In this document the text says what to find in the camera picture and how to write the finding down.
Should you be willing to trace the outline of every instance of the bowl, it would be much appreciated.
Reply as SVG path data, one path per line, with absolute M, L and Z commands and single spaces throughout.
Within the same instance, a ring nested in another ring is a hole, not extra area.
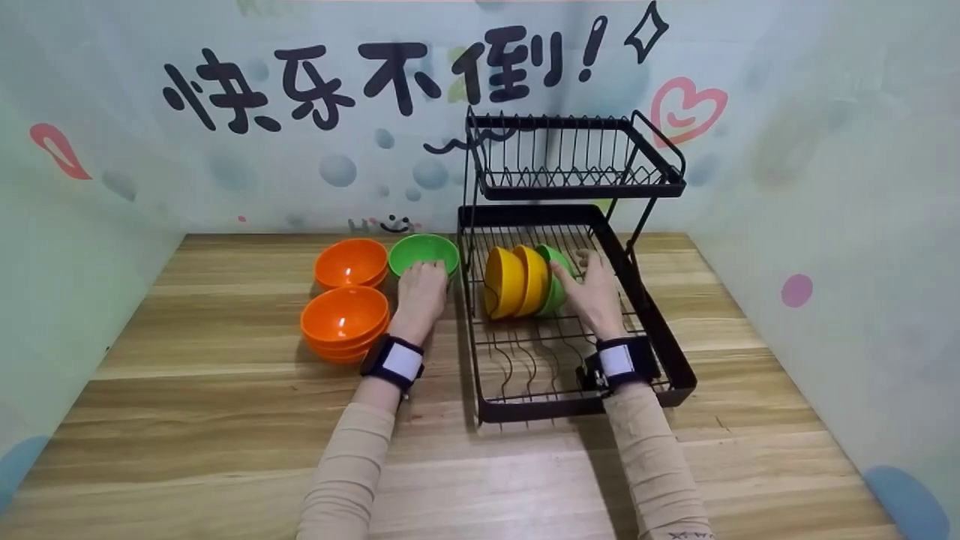
M 311 345 L 310 348 L 316 351 L 318 354 L 321 352 L 331 353 L 334 355 L 342 355 L 346 353 L 357 353 L 360 350 L 369 349 L 370 346 L 373 344 L 373 341 L 377 337 L 379 337 L 380 334 L 387 331 L 387 328 L 389 327 L 390 327 L 390 317 L 389 316 L 384 317 L 383 322 L 380 323 L 380 325 L 377 326 L 376 329 L 364 335 L 362 338 L 357 338 L 359 341 L 355 343 L 351 342 L 351 343 L 348 343 L 347 345 L 343 345 L 340 343 L 330 344 L 327 342 L 318 341 L 312 337 L 304 337 L 304 339 L 306 339 L 307 344 Z
M 452 276 L 460 263 L 460 251 L 453 242 L 436 234 L 411 234 L 397 242 L 390 250 L 390 271 L 402 276 L 417 261 L 442 260 L 446 274 Z
M 390 306 L 382 292 L 358 285 L 328 290 L 300 314 L 303 335 L 327 346 L 355 347 L 383 323 Z
M 546 302 L 547 292 L 550 289 L 550 270 L 546 267 L 546 260 L 527 246 L 516 246 L 514 255 L 523 265 L 524 284 L 520 307 L 512 315 L 525 317 L 540 311 L 543 303 Z
M 387 278 L 387 267 L 384 266 L 380 274 L 369 281 L 358 283 L 360 286 L 377 288 Z
M 371 282 L 387 268 L 387 249 L 369 238 L 350 238 L 326 248 L 313 263 L 324 289 Z
M 362 349 L 359 352 L 350 351 L 347 354 L 337 354 L 337 353 L 330 353 L 325 351 L 324 349 L 318 348 L 310 340 L 307 340 L 306 344 L 307 346 L 310 347 L 311 351 L 317 354 L 317 356 L 330 362 L 331 364 L 355 364 L 360 360 L 362 360 L 364 356 L 367 355 L 367 351 L 369 350 L 369 349 Z
M 483 295 L 491 319 L 502 319 L 520 309 L 524 282 L 520 258 L 503 248 L 491 248 L 487 254 Z
M 573 266 L 570 264 L 570 260 L 564 256 L 563 253 L 551 248 L 546 244 L 540 244 L 535 248 L 537 253 L 543 257 L 543 260 L 546 261 L 549 270 L 549 264 L 551 260 L 556 260 L 560 262 L 560 265 L 563 268 L 566 268 L 566 271 L 573 275 Z M 537 312 L 537 316 L 551 315 L 557 309 L 566 302 L 566 291 L 564 291 L 564 286 L 560 283 L 560 278 L 554 276 L 551 272 L 550 275 L 550 285 L 547 288 L 546 301 L 543 303 L 543 307 L 540 308 L 540 311 Z

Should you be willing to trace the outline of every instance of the smiley face drawing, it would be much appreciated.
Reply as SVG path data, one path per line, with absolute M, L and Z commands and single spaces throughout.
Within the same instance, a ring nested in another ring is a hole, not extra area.
M 417 227 L 422 227 L 420 223 L 411 223 L 410 218 L 403 216 L 400 219 L 397 219 L 395 215 L 390 214 L 387 216 L 387 220 L 390 221 L 390 226 L 383 221 L 380 221 L 374 217 L 368 218 L 368 221 L 374 225 L 379 225 L 380 229 L 383 229 L 387 233 L 401 234 L 413 232 Z

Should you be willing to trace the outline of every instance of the black wrist strap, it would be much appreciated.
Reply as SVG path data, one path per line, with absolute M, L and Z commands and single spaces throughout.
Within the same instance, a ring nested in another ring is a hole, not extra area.
M 390 357 L 391 351 L 397 346 L 403 347 L 404 349 L 407 349 L 408 351 L 411 351 L 420 356 L 420 368 L 417 370 L 417 374 L 412 380 L 407 379 L 407 377 L 401 374 L 395 373 L 394 371 L 390 370 L 388 366 L 385 365 L 387 363 L 388 358 Z M 410 343 L 405 339 L 400 339 L 399 337 L 387 335 L 383 348 L 380 350 L 379 358 L 377 359 L 376 364 L 373 366 L 370 372 L 367 373 L 366 375 L 370 377 L 376 377 L 378 379 L 383 379 L 386 382 L 389 382 L 394 386 L 396 386 L 397 388 L 399 388 L 401 392 L 406 393 L 408 390 L 410 390 L 410 387 L 413 386 L 414 381 L 419 379 L 420 376 L 423 375 L 422 358 L 423 358 L 423 347 L 414 345 L 413 343 Z
M 605 395 L 627 382 L 649 384 L 660 378 L 660 367 L 646 335 L 597 341 L 597 352 L 588 356 L 585 364 L 581 385 Z

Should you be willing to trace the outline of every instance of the green bowl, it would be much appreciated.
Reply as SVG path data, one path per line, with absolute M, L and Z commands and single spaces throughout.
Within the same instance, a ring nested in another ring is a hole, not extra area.
M 560 264 L 566 268 L 566 271 L 573 275 L 573 267 L 570 266 L 570 261 L 564 256 L 564 254 L 559 251 L 551 248 L 546 244 L 541 244 L 534 248 L 537 250 L 537 253 L 546 260 L 547 265 L 550 264 L 551 260 L 557 260 Z M 535 316 L 542 317 L 544 315 L 552 315 L 560 306 L 566 302 L 566 292 L 564 291 L 564 286 L 560 284 L 560 278 L 557 276 L 550 276 L 550 291 L 547 292 L 546 302 L 543 303 L 543 307 L 540 308 L 540 311 L 536 313 Z
M 452 276 L 460 264 L 460 250 L 453 242 L 436 234 L 411 234 L 394 244 L 387 263 L 390 271 L 395 276 L 400 276 L 413 266 L 414 262 L 441 259 L 446 264 L 446 274 Z

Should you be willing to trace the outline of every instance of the sleeve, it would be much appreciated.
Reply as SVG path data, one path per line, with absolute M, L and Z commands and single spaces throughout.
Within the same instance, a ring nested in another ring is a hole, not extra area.
M 347 406 L 303 500 L 297 540 L 367 538 L 394 420 L 374 407 Z
M 630 484 L 639 539 L 713 539 L 703 499 L 653 389 L 625 385 L 604 407 Z

